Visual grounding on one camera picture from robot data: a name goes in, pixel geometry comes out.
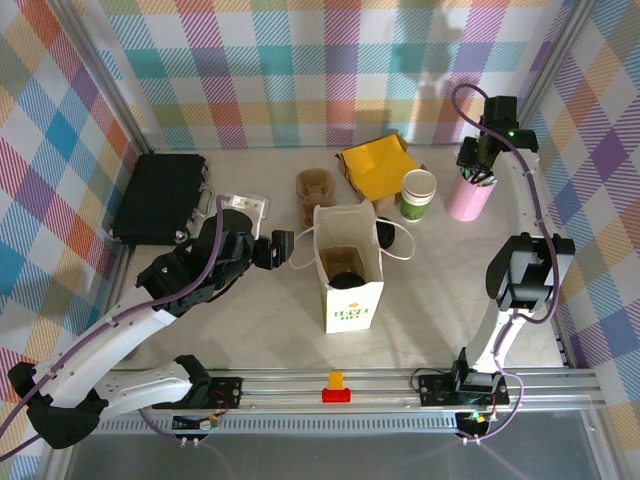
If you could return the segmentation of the red and yellow clamp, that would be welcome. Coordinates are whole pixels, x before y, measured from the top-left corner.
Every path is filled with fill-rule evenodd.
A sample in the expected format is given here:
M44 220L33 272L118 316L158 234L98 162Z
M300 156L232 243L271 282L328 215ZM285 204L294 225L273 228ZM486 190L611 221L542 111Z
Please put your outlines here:
M351 390L345 386L344 373L332 371L328 375L327 387L322 390L323 403L349 403Z

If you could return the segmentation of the black cup lid stack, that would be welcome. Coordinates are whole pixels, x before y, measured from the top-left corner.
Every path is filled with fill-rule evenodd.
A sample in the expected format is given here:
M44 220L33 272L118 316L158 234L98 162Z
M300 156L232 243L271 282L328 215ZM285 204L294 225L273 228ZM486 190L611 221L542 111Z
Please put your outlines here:
M379 247L388 249L395 241L395 226L390 224L385 218L379 218L376 221L376 232Z

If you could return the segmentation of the white paper takeout bag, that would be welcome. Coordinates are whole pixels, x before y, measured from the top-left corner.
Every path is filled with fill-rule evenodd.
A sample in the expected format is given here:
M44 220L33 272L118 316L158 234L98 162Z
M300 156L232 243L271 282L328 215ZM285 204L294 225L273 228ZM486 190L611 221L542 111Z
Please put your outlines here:
M416 243L412 234L403 225L387 219L407 235L410 250L398 255L379 247L376 232L376 221L379 218L368 200L352 205L317 206L313 212L313 226L295 237L299 241L307 234L312 236L311 259L303 263L290 260L289 265L295 270L309 266L316 269L327 334L369 329L384 288L382 257L386 255L399 261L409 261L415 255ZM329 285L320 260L320 251L337 246L353 246L358 249L365 270L365 285L347 290L334 289Z

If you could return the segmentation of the small black controller board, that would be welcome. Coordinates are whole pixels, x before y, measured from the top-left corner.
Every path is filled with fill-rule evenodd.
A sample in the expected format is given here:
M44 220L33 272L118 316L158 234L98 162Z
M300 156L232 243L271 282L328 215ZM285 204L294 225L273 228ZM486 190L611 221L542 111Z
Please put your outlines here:
M218 428L219 424L219 418L216 415L210 415L203 418L190 418L185 416L172 417L173 430L210 431Z
M489 412L458 412L455 417L459 435L482 436L490 430L492 417Z

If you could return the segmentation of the aluminium frame post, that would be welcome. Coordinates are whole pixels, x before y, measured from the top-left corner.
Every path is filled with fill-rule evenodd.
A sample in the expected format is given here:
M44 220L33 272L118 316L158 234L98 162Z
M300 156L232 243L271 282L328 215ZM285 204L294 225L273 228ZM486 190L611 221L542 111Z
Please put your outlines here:
M519 111L518 121L521 126L529 126L533 121L546 92L553 84L572 45L589 20L597 3L598 0L575 0L567 10L553 42L542 57L540 69L536 73Z
M105 97L114 116L131 139L136 151L141 154L152 153L152 148L139 128L102 55L94 45L81 16L72 5L72 1L47 0L47 3L77 50L97 88Z

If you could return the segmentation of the brown cardboard cup carrier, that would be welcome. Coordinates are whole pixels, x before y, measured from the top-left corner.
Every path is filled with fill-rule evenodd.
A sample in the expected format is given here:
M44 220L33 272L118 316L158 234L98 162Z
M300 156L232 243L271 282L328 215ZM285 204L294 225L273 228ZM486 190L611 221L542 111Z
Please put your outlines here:
M356 247L325 248L320 251L320 260L329 281L342 273L353 273L364 277L363 261Z
M313 226L313 212L316 206L333 207L334 181L325 169L312 168L301 171L296 177L296 193L301 199L299 220L304 229Z

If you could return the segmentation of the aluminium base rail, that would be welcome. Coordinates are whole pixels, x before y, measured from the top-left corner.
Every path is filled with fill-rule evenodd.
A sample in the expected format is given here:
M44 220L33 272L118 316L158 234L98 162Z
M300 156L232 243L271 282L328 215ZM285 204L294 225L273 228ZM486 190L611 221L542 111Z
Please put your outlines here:
M416 373L428 374L436 369L348 369L345 386L351 390L349 403L323 403L322 390L332 371L291 369L206 370L189 366L187 359L178 365L155 370L112 370L95 387L101 396L119 394L129 398L126 381L139 379L149 383L151 393L141 398L141 407L152 408L162 402L181 400L199 380L208 377L241 377L242 397L238 409L231 411L328 413L384 413L407 410L442 410L454 412L505 412L517 404L528 410L572 410L604 405L604 396L595 374L589 370L568 368L525 369L506 379L509 405L422 407L418 393L409 382Z

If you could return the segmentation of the black hard case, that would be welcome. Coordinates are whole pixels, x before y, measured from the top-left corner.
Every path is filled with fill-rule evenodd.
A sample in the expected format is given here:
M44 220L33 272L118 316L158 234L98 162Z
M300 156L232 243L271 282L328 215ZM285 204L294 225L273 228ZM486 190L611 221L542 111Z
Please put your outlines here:
M194 220L209 212L206 159L199 154L143 154L107 233L126 245L173 246L189 239Z

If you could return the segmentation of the green paper cup stack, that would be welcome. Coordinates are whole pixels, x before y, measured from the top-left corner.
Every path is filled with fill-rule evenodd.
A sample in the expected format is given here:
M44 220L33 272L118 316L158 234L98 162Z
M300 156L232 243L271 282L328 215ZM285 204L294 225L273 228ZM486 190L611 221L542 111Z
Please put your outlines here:
M416 169L408 172L401 191L400 213L408 221L418 221L437 191L437 179L429 171Z

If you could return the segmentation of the pink straw holder cup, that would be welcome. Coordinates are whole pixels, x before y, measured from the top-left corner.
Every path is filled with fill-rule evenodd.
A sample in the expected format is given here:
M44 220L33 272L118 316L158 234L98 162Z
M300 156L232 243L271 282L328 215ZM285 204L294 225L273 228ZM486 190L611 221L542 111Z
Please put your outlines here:
M455 220L471 222L478 218L484 209L496 183L476 185L458 172L445 201L445 210Z

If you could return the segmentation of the black plastic cup lid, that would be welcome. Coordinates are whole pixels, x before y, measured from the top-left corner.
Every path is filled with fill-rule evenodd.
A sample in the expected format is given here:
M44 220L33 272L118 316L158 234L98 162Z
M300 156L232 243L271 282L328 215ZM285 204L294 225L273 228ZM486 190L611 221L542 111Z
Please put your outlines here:
M366 284L364 278L355 272L341 272L335 275L330 281L329 285L338 290L347 290L357 288Z

